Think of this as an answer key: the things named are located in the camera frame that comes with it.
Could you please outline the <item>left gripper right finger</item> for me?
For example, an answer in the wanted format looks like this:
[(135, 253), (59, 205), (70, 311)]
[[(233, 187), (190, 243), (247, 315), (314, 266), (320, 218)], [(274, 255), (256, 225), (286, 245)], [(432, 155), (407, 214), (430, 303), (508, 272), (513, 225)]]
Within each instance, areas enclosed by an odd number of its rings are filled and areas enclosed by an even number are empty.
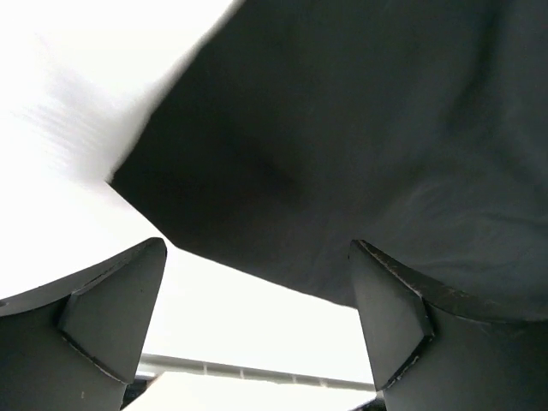
[(547, 310), (454, 289), (364, 241), (348, 260), (389, 410), (544, 410)]

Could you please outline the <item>black shorts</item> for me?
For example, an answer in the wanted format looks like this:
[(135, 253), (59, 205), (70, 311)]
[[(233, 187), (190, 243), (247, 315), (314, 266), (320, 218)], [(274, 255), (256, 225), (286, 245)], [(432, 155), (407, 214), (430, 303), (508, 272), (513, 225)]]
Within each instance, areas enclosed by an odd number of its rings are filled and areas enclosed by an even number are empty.
[(547, 4), (246, 1), (113, 188), (175, 246), (344, 306), (351, 241), (547, 304)]

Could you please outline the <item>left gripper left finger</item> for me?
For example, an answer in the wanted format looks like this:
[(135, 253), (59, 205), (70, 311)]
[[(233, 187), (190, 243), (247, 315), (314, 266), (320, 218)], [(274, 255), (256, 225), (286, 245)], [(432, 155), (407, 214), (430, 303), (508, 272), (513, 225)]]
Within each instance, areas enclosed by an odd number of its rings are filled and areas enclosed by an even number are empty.
[(150, 238), (1, 301), (1, 408), (118, 410), (134, 382), (164, 275)]

